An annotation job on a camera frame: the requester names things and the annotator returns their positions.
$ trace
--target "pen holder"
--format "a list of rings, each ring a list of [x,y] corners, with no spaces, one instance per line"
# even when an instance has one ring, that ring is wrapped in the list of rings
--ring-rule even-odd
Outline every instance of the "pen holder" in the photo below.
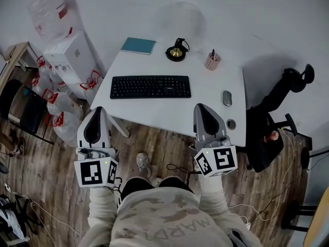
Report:
[[[215,70],[218,66],[218,63],[221,61],[221,58],[218,54],[212,56],[212,52],[208,54],[207,60],[205,62],[205,67],[208,70]]]

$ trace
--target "black shorts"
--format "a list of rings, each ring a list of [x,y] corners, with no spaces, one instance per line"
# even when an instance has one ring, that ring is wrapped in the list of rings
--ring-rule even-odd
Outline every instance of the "black shorts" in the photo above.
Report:
[[[180,180],[180,178],[177,178],[177,177],[169,177],[169,178],[164,179],[159,184],[159,187],[177,187],[177,188],[182,188],[182,189],[185,189],[185,190],[193,193],[193,191],[189,188],[189,186],[186,185],[182,180]],[[121,202],[123,201],[123,199],[125,197],[127,197],[129,194],[131,194],[133,192],[152,189],[152,188],[154,188],[154,186],[152,186],[145,179],[141,179],[141,178],[129,179],[121,193]]]

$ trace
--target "computer mouse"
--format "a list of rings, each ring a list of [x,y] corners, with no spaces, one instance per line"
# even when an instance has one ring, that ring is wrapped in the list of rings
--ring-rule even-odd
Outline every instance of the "computer mouse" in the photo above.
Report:
[[[223,104],[226,106],[232,105],[232,94],[229,91],[223,91]]]

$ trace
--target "book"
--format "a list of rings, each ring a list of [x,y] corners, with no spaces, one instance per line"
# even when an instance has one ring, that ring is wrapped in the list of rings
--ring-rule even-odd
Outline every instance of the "book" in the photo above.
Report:
[[[134,52],[149,55],[152,52],[155,41],[147,39],[127,38],[121,51]]]

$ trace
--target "white sleeve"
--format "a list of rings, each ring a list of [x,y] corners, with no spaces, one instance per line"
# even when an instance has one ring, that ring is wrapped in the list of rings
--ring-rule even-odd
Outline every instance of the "white sleeve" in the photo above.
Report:
[[[114,194],[108,188],[91,188],[88,224],[89,231],[79,247],[109,245],[112,227],[117,217]]]
[[[210,215],[227,234],[238,232],[247,246],[262,246],[258,237],[250,232],[242,219],[228,210],[222,185],[222,177],[204,178],[199,175],[201,185],[200,209]]]

